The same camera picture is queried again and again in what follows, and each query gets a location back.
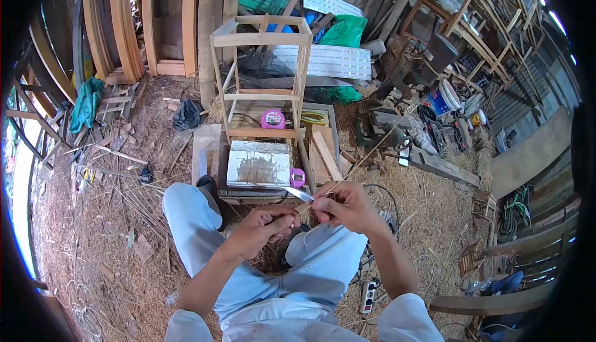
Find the hand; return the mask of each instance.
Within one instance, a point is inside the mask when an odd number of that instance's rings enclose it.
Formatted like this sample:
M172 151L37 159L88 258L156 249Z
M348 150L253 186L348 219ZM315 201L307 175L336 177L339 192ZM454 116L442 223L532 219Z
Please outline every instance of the hand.
M253 209L218 251L231 261L255 258L267 242L288 236L292 224L300 226L297 214L293 208L283 205Z
M360 183L340 182L333 188L335 184L337 182L329 181L312 195L315 198L312 208L319 222L329 222L332 226L343 224L350 231L367 236L370 233L389 230ZM324 197L332 188L337 201Z

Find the knife blade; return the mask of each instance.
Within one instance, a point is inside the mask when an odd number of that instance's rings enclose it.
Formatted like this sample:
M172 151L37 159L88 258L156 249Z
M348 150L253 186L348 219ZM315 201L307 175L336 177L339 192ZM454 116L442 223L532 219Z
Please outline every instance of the knife blade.
M315 201L315 198L309 195L306 192L301 191L300 189L292 188L292 187L283 187L283 189L287 190L289 193L293 194L294 196L300 198L302 201L306 203L310 203L311 201Z

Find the person's left hand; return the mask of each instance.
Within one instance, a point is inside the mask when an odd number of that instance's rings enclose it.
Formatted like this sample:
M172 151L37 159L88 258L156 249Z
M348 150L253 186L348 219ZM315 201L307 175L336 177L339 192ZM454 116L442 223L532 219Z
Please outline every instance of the person's left hand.
M253 209L219 247L229 260L247 260L257 256L267 242L275 242L300 226L298 212L289 206L276 205Z

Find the pink tape measure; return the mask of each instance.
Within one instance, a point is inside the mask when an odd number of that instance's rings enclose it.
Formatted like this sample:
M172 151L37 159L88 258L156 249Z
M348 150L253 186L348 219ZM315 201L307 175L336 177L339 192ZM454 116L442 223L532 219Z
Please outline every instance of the pink tape measure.
M306 183L306 174L301 169L290 167L290 187L300 188Z
M261 128L284 129L286 128L286 118L280 111L270 109L261 115Z

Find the knee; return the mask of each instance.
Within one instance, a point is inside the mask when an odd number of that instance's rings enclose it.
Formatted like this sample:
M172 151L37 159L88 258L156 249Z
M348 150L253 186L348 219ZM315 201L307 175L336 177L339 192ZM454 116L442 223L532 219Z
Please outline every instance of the knee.
M177 182L170 185L163 193L163 205L178 204L182 201L188 201L188 199L196 194L197 187L193 187L190 184Z

